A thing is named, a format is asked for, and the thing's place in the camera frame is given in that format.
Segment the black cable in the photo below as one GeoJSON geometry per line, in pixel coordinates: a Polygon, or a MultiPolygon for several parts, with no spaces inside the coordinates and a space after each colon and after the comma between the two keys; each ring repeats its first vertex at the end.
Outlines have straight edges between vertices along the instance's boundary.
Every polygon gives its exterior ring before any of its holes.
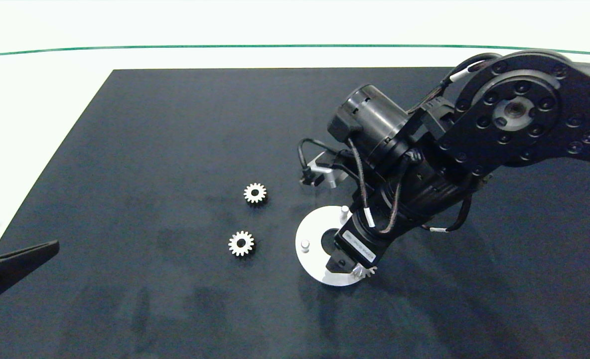
{"type": "Polygon", "coordinates": [[[350,145],[350,149],[352,149],[352,154],[355,156],[355,162],[357,163],[357,172],[359,173],[359,189],[361,190],[361,201],[364,204],[364,208],[368,208],[367,202],[367,195],[366,195],[366,181],[364,180],[364,167],[361,163],[361,157],[359,156],[359,152],[355,147],[355,144],[352,142],[352,139],[348,137],[348,144],[350,145]]]}
{"type": "MultiPolygon", "coordinates": [[[[452,225],[450,225],[450,227],[445,228],[445,232],[453,232],[454,230],[461,228],[463,223],[465,223],[465,220],[468,218],[468,213],[470,212],[471,205],[472,195],[468,195],[466,198],[463,199],[463,202],[461,202],[461,209],[459,209],[459,215],[457,216],[456,220],[454,221],[454,223],[452,223],[452,225]]],[[[421,228],[425,230],[430,230],[431,228],[435,227],[429,227],[425,224],[422,224],[421,228]]]]}
{"type": "Polygon", "coordinates": [[[404,175],[407,169],[409,161],[409,157],[402,157],[402,161],[399,165],[401,175],[399,177],[399,182],[397,182],[397,186],[395,187],[395,199],[393,200],[393,208],[390,211],[390,219],[388,220],[388,225],[385,229],[380,231],[381,234],[386,234],[390,232],[393,229],[393,227],[395,227],[395,222],[397,221],[397,213],[399,211],[399,195],[402,190],[402,176],[404,175]]]}
{"type": "Polygon", "coordinates": [[[340,151],[336,150],[332,147],[330,147],[329,145],[323,143],[320,140],[316,140],[316,139],[311,139],[311,138],[305,138],[302,139],[299,142],[299,145],[297,145],[297,155],[299,156],[299,163],[301,164],[301,168],[305,169],[308,166],[308,162],[306,161],[305,157],[304,157],[304,152],[302,151],[302,146],[304,145],[304,143],[312,143],[313,145],[317,145],[321,148],[326,149],[327,151],[329,151],[330,153],[336,155],[338,154],[340,151]]]}
{"type": "Polygon", "coordinates": [[[450,72],[448,72],[448,74],[441,80],[441,82],[439,82],[439,85],[436,88],[432,89],[432,91],[430,91],[418,104],[411,107],[407,112],[409,114],[411,114],[411,113],[415,112],[416,110],[418,110],[421,107],[421,105],[425,104],[429,100],[432,100],[434,97],[442,96],[443,93],[445,92],[445,89],[450,84],[452,84],[452,81],[450,80],[450,76],[455,75],[455,73],[457,73],[459,71],[463,71],[468,66],[471,66],[473,64],[474,64],[474,68],[471,68],[470,69],[471,71],[480,70],[482,68],[482,65],[476,64],[476,63],[479,63],[480,61],[488,61],[488,60],[492,60],[492,59],[498,59],[499,57],[501,57],[501,55],[495,54],[494,52],[484,52],[483,54],[478,54],[478,55],[474,55],[472,57],[469,57],[468,59],[464,60],[461,64],[458,64],[452,70],[450,70],[450,72]]]}

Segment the white cable label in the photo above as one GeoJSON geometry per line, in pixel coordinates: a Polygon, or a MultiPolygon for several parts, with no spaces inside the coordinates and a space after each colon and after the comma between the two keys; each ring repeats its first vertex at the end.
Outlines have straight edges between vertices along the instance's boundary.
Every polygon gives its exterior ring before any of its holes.
{"type": "Polygon", "coordinates": [[[361,255],[364,256],[364,258],[368,259],[370,263],[373,263],[373,261],[375,261],[377,255],[375,255],[372,252],[372,250],[366,247],[364,243],[361,243],[361,241],[359,241],[359,239],[357,239],[357,237],[354,236],[354,234],[352,234],[350,230],[346,230],[341,236],[343,237],[343,239],[346,239],[346,241],[350,243],[350,245],[352,245],[352,248],[355,248],[357,252],[361,253],[361,255]]]}
{"type": "Polygon", "coordinates": [[[369,207],[364,207],[364,214],[366,215],[366,222],[368,222],[368,227],[375,227],[375,221],[373,220],[373,215],[370,213],[369,207]]]}

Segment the green line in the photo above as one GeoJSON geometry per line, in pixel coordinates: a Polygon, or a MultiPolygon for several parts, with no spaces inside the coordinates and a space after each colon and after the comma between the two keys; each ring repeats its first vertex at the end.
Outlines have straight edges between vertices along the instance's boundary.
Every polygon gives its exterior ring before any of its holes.
{"type": "MultiPolygon", "coordinates": [[[[25,50],[0,52],[0,56],[36,54],[38,52],[56,52],[56,51],[74,51],[74,50],[113,50],[117,48],[284,48],[284,47],[409,47],[409,48],[493,48],[499,50],[528,50],[533,47],[518,46],[492,46],[492,45],[421,45],[421,44],[292,44],[292,45],[127,45],[127,46],[86,46],[86,47],[61,47],[61,48],[42,48],[40,50],[25,50]]],[[[561,50],[557,48],[548,48],[556,52],[566,54],[590,55],[590,51],[561,50]]]]}

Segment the cable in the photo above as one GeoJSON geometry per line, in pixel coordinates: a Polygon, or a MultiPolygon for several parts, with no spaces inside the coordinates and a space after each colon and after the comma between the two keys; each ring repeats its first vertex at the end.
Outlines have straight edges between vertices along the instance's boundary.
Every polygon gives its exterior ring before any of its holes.
{"type": "Polygon", "coordinates": [[[368,195],[366,195],[366,181],[364,180],[364,167],[361,163],[361,157],[359,156],[359,152],[355,147],[355,144],[352,142],[352,138],[348,137],[348,144],[350,145],[350,149],[352,150],[352,154],[355,157],[355,162],[357,163],[357,172],[359,173],[359,190],[361,190],[361,201],[364,204],[364,208],[368,208],[368,195]]]}
{"type": "Polygon", "coordinates": [[[308,162],[306,161],[305,157],[304,157],[304,152],[302,151],[302,146],[304,145],[304,143],[312,143],[313,145],[317,145],[321,148],[326,149],[327,151],[329,151],[330,153],[336,155],[338,154],[340,151],[336,150],[332,147],[330,147],[329,145],[323,143],[320,140],[316,140],[316,139],[311,139],[311,138],[305,138],[302,139],[299,142],[299,145],[297,145],[297,155],[299,156],[299,163],[301,164],[301,168],[305,169],[308,166],[308,162]]]}
{"type": "Polygon", "coordinates": [[[355,144],[352,141],[352,138],[348,137],[348,143],[350,145],[350,149],[352,149],[352,154],[355,156],[355,162],[357,163],[357,172],[359,173],[359,189],[361,190],[361,201],[364,204],[364,216],[366,216],[366,222],[368,222],[368,227],[374,228],[375,227],[375,220],[373,220],[373,215],[370,213],[370,208],[368,207],[368,194],[366,193],[366,181],[364,179],[364,167],[361,163],[361,157],[359,156],[359,152],[355,147],[355,144]]]}
{"type": "Polygon", "coordinates": [[[461,203],[461,209],[459,209],[459,215],[457,216],[456,220],[450,227],[448,228],[439,228],[439,227],[429,227],[425,224],[421,225],[422,229],[429,230],[431,232],[453,232],[465,223],[465,220],[468,218],[468,213],[470,212],[470,206],[472,205],[472,195],[468,195],[466,198],[463,199],[461,203]]]}
{"type": "Polygon", "coordinates": [[[418,104],[411,107],[407,113],[411,114],[418,110],[421,105],[425,104],[429,100],[432,100],[434,97],[442,96],[445,92],[445,89],[452,84],[452,80],[450,79],[455,73],[459,73],[465,69],[468,69],[469,72],[475,72],[483,68],[483,63],[488,60],[498,59],[501,57],[499,54],[495,54],[494,52],[484,52],[483,54],[474,55],[473,57],[469,57],[468,59],[464,60],[461,64],[455,66],[448,74],[439,82],[439,85],[430,91],[418,104]]]}

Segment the black cylindrical motor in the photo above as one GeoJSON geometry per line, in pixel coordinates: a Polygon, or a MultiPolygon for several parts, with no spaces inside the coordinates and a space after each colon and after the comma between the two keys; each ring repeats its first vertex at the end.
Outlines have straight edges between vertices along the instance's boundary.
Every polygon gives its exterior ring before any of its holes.
{"type": "Polygon", "coordinates": [[[356,89],[337,109],[328,131],[341,142],[350,137],[363,161],[383,176],[409,146],[401,130],[408,114],[372,85],[356,89]]]}

